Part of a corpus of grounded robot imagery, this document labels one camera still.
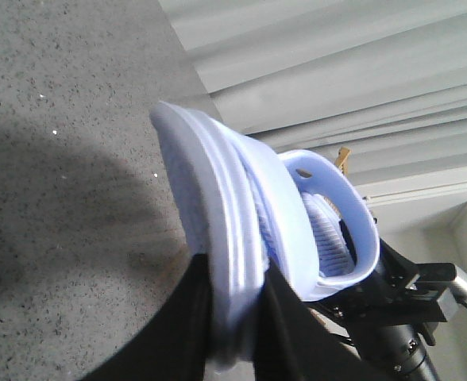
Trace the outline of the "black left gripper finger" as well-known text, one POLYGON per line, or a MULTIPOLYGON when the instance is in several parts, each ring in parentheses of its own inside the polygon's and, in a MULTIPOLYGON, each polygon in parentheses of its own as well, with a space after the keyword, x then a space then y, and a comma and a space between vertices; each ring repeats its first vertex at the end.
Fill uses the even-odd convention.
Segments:
POLYGON ((84 380, 202 380, 209 349, 211 286, 208 258, 187 270, 150 322, 84 380))

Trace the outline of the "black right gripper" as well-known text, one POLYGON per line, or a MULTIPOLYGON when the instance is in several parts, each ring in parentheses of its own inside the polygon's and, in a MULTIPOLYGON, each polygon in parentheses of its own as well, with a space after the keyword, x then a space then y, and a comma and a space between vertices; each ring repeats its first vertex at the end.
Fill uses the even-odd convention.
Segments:
MULTIPOLYGON (((340 219, 343 262, 357 264, 357 252, 340 219)), ((448 321, 444 286, 412 289, 419 267, 385 241, 380 260, 363 281, 311 303, 311 309, 347 331, 448 321)), ((253 352, 256 380, 379 380, 380 372, 359 360, 318 323, 292 290, 274 260, 269 262, 259 301, 253 352)))

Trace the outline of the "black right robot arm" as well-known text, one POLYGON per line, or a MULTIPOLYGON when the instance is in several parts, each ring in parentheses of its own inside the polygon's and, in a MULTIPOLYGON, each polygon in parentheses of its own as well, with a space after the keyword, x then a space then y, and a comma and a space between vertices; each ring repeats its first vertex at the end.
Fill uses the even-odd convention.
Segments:
POLYGON ((426 347, 457 307, 442 271, 415 264, 385 241, 364 281, 303 302, 275 261, 260 299, 253 367, 257 380, 437 380, 426 347))

